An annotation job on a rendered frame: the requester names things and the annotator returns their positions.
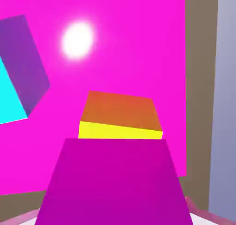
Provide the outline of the small cyan cube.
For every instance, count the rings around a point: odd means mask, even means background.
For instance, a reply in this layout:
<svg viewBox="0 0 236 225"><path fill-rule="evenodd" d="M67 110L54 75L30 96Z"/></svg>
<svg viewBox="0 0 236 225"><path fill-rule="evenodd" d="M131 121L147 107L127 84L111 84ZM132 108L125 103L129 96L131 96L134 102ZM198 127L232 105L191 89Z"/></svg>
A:
<svg viewBox="0 0 236 225"><path fill-rule="evenodd" d="M27 119L49 87L26 17L0 20L0 124Z"/></svg>

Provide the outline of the small magenta cube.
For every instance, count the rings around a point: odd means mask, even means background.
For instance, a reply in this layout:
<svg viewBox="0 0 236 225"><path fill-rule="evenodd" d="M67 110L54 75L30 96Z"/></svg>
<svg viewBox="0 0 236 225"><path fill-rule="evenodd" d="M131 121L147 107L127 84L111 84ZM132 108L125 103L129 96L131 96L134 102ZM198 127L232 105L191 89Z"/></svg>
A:
<svg viewBox="0 0 236 225"><path fill-rule="evenodd" d="M64 141L35 225L193 225L164 139Z"/></svg>

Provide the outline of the small yellow cube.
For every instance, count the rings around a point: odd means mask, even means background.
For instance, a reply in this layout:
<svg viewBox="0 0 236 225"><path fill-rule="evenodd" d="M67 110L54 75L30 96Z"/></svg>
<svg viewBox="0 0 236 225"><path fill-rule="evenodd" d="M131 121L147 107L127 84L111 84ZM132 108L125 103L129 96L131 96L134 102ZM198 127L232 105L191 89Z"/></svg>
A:
<svg viewBox="0 0 236 225"><path fill-rule="evenodd" d="M161 139L163 130L150 98L89 91L79 138Z"/></svg>

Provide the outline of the large magenta box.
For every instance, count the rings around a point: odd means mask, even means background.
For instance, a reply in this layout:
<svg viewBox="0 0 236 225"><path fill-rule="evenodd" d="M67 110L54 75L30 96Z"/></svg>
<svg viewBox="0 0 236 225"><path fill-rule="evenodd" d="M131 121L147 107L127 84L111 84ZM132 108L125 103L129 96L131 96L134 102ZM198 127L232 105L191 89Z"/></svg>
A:
<svg viewBox="0 0 236 225"><path fill-rule="evenodd" d="M28 119L0 125L0 195L43 191L89 90L153 99L187 174L185 0L0 0L24 14L50 80Z"/></svg>

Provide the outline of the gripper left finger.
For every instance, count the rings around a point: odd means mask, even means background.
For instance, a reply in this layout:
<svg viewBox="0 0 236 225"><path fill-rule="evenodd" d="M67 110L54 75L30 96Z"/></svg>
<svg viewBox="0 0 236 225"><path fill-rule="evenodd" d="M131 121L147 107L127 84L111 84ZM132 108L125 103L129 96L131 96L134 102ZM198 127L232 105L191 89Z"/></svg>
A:
<svg viewBox="0 0 236 225"><path fill-rule="evenodd" d="M37 217L39 212L39 209L29 211L27 213L18 215L16 217L10 218L8 220L5 220L3 222L0 222L0 225L19 225L21 223L24 223L28 220L34 219Z"/></svg>

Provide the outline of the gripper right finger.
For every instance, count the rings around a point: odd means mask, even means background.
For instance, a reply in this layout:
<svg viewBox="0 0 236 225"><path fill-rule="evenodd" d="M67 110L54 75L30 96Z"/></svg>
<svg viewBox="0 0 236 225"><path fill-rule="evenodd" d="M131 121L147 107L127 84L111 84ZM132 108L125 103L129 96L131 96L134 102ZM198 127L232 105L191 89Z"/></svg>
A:
<svg viewBox="0 0 236 225"><path fill-rule="evenodd" d="M192 202L192 200L187 196L185 197L185 200L186 200L189 212L192 214L195 214L201 218L209 220L209 221L216 223L218 225L236 225L236 222L230 221L226 218L222 218L222 217L212 214L206 210L198 209L195 206L195 204Z"/></svg>

